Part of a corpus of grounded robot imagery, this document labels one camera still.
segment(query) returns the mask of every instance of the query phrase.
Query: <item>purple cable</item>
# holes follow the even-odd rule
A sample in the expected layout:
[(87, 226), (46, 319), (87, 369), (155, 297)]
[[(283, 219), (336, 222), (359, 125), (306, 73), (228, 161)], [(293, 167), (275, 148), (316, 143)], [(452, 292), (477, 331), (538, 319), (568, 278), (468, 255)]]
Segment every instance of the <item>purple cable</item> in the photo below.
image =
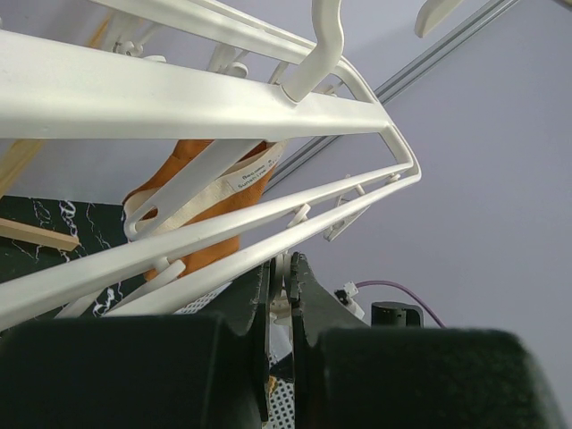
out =
[(392, 288), (395, 289), (399, 289), (405, 293), (407, 293), (412, 299), (414, 299), (416, 301), (417, 304), (419, 304), (423, 310), (425, 310), (427, 313), (429, 313), (429, 315), (433, 318), (433, 320), (441, 327), (444, 328), (445, 324), (441, 321), (441, 319), (439, 318), (439, 316), (437, 316), (434, 311), (432, 311), (431, 308), (429, 308), (429, 306), (427, 306), (425, 304), (425, 302), (420, 299), (415, 292), (413, 292), (412, 290), (406, 288), (405, 286), (403, 286), (402, 284), (396, 283), (396, 282), (390, 282), (388, 280), (367, 280), (365, 282), (359, 282), (356, 283), (356, 287), (359, 288), (363, 288), (365, 286), (390, 286)]

